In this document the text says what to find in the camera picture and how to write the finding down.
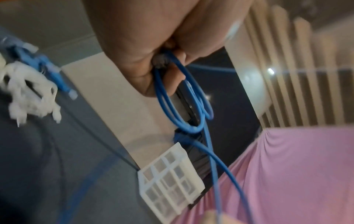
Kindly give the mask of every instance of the pink fabric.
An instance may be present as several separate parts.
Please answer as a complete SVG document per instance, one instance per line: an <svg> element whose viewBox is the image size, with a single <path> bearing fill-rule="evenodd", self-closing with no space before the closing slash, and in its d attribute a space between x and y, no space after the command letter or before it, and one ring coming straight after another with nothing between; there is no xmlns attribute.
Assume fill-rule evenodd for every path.
<svg viewBox="0 0 354 224"><path fill-rule="evenodd" d="M231 166L256 224L353 224L354 128L266 129ZM245 223L239 194L219 179L223 211ZM175 224L214 209L209 192Z"/></svg>

